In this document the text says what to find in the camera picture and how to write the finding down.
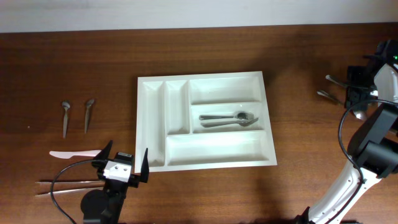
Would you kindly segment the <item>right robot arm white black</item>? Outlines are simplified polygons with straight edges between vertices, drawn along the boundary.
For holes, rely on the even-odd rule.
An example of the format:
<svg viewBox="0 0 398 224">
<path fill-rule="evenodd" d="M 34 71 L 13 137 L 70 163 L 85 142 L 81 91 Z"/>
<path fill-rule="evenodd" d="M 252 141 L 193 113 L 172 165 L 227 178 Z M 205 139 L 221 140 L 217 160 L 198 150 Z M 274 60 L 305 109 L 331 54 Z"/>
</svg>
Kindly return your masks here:
<svg viewBox="0 0 398 224">
<path fill-rule="evenodd" d="M 327 193 L 294 223 L 341 223 L 372 186 L 397 173 L 397 41 L 380 42 L 365 66 L 349 66 L 347 81 L 325 78 L 346 90 L 338 142 L 346 164 Z"/>
</svg>

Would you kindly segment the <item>large spoon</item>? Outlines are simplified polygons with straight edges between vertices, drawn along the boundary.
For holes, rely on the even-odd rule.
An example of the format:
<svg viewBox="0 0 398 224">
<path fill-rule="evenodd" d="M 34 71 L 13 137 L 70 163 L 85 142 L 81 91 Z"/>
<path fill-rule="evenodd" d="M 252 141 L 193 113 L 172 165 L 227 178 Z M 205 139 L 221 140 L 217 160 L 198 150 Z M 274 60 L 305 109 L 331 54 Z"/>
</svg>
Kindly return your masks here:
<svg viewBox="0 0 398 224">
<path fill-rule="evenodd" d="M 338 86 L 341 86 L 343 88 L 348 88 L 348 84 L 347 83 L 344 83 L 344 82 L 340 81 L 339 79 L 337 79 L 337 78 L 335 78 L 335 77 L 333 77 L 331 75 L 326 75 L 325 78 L 327 80 L 333 82 L 334 84 L 338 85 Z"/>
<path fill-rule="evenodd" d="M 317 90 L 317 94 L 320 95 L 320 96 L 323 96 L 323 97 L 325 97 L 325 98 L 327 98 L 327 99 L 331 100 L 332 102 L 337 103 L 339 105 L 343 105 L 343 106 L 345 105 L 341 100 L 339 100 L 335 96 L 325 92 L 324 90 Z M 355 117 L 357 119 L 360 119 L 362 121 L 367 120 L 367 114 L 366 114 L 365 111 L 353 110 L 352 113 L 355 115 Z"/>
</svg>

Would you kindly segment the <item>metal fork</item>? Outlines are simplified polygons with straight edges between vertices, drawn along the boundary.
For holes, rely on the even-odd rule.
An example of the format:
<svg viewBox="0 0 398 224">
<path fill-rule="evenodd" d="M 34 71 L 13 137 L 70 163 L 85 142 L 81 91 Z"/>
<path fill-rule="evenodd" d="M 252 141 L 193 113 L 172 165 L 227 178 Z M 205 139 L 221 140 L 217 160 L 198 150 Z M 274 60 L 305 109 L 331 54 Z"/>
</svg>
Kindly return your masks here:
<svg viewBox="0 0 398 224">
<path fill-rule="evenodd" d="M 216 126 L 225 126 L 225 125 L 229 125 L 229 124 L 238 124 L 240 126 L 250 126 L 253 123 L 257 122 L 259 118 L 254 118 L 254 119 L 250 119 L 250 120 L 245 120 L 245 121 L 224 121 L 224 122 L 220 122 L 220 123 L 206 123 L 206 124 L 201 124 L 204 128 L 213 128 Z"/>
<path fill-rule="evenodd" d="M 233 114 L 213 114 L 213 115 L 199 115 L 199 120 L 210 120 L 210 119 L 236 119 L 242 121 L 253 120 L 254 115 L 245 111 L 237 111 Z"/>
</svg>

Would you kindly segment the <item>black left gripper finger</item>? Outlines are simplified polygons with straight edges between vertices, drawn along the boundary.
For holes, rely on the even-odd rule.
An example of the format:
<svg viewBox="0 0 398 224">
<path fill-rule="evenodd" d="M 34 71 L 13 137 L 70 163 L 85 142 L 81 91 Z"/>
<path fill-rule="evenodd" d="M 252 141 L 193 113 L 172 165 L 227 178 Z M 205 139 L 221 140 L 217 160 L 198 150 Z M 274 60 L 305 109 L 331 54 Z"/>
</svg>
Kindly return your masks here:
<svg viewBox="0 0 398 224">
<path fill-rule="evenodd" d="M 94 160 L 107 160 L 113 145 L 113 140 L 110 140 L 104 149 L 102 149 L 95 157 Z"/>
<path fill-rule="evenodd" d="M 146 148 L 141 165 L 140 182 L 147 183 L 149 180 L 149 161 L 148 161 L 148 148 Z"/>
</svg>

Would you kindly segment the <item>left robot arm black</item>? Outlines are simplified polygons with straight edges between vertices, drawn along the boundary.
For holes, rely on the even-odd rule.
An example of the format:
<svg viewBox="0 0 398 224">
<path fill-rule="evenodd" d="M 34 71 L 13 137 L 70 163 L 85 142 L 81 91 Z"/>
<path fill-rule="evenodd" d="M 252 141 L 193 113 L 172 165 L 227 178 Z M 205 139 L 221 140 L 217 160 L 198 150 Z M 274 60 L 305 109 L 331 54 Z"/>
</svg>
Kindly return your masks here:
<svg viewBox="0 0 398 224">
<path fill-rule="evenodd" d="M 91 163 L 97 169 L 99 180 L 104 181 L 104 187 L 91 190 L 82 198 L 80 208 L 84 223 L 117 223 L 128 188 L 137 188 L 141 182 L 148 182 L 148 150 L 145 150 L 140 174 L 136 175 L 132 173 L 133 155 L 119 152 L 114 159 L 108 158 L 112 145 L 110 141 Z"/>
</svg>

